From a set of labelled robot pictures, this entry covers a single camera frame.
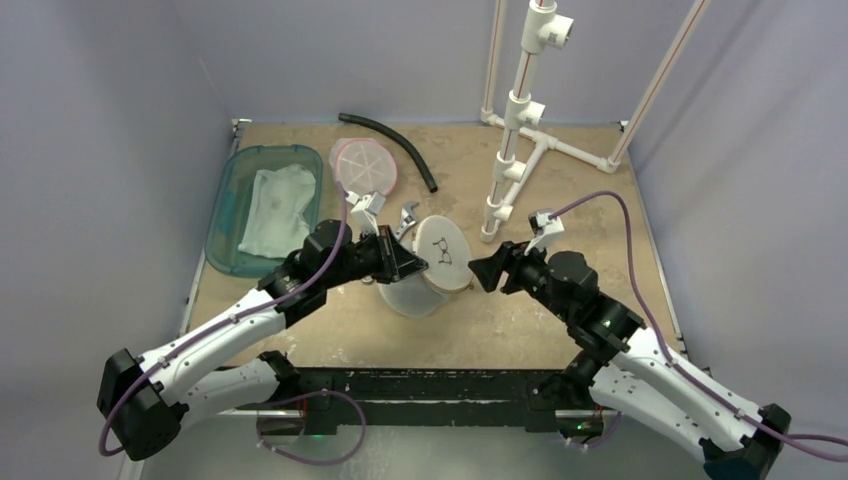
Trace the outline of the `teal plastic bin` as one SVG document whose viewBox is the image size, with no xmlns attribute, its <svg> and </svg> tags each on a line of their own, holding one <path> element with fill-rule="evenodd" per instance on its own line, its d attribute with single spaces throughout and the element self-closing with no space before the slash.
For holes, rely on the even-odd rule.
<svg viewBox="0 0 848 480">
<path fill-rule="evenodd" d="M 304 145 L 257 145 L 226 163 L 205 242 L 217 271 L 259 278 L 282 263 L 314 230 L 323 162 Z"/>
</svg>

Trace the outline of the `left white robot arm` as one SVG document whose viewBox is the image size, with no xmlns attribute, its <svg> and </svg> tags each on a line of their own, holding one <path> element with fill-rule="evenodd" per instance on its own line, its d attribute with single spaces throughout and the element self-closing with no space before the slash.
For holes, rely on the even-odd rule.
<svg viewBox="0 0 848 480">
<path fill-rule="evenodd" d="M 329 290 L 370 277 L 392 284 L 429 262 L 404 246 L 386 225 L 353 238 L 343 220 L 325 220 L 299 249 L 262 277 L 233 306 L 201 327 L 140 355 L 122 349 L 104 365 L 97 407 L 104 418 L 98 439 L 104 457 L 147 459 L 190 424 L 249 405 L 284 409 L 318 397 L 280 351 L 225 369 L 225 360 L 281 333 L 326 304 Z"/>
</svg>

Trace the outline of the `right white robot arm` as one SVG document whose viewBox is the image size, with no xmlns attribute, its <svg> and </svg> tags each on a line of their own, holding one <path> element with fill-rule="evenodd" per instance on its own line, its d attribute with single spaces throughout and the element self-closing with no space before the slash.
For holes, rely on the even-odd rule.
<svg viewBox="0 0 848 480">
<path fill-rule="evenodd" d="M 639 421 L 701 460 L 711 479 L 767 477 L 790 415 L 732 392 L 671 350 L 658 330 L 600 290 L 582 254 L 547 256 L 504 242 L 468 266 L 485 291 L 524 292 L 566 325 L 581 349 L 561 381 L 569 404 L 593 400 Z"/>
</svg>

